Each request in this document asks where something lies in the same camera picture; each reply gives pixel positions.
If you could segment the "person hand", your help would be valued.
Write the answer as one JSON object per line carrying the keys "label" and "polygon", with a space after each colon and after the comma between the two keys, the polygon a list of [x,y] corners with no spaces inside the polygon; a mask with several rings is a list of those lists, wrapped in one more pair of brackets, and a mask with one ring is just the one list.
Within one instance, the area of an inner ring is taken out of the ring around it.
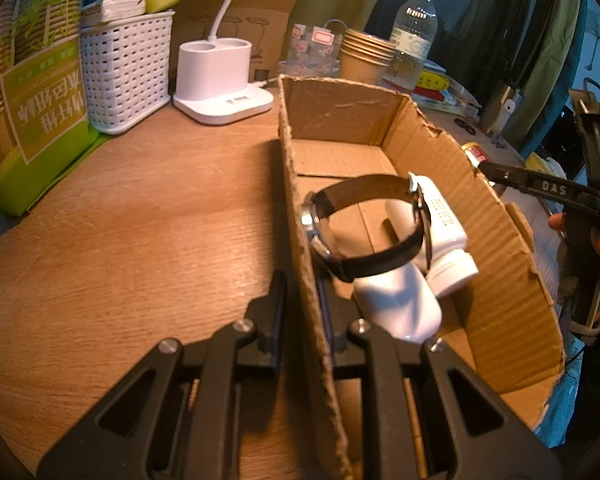
{"label": "person hand", "polygon": [[560,212],[559,214],[552,214],[547,218],[548,226],[556,232],[565,231],[565,214]]}

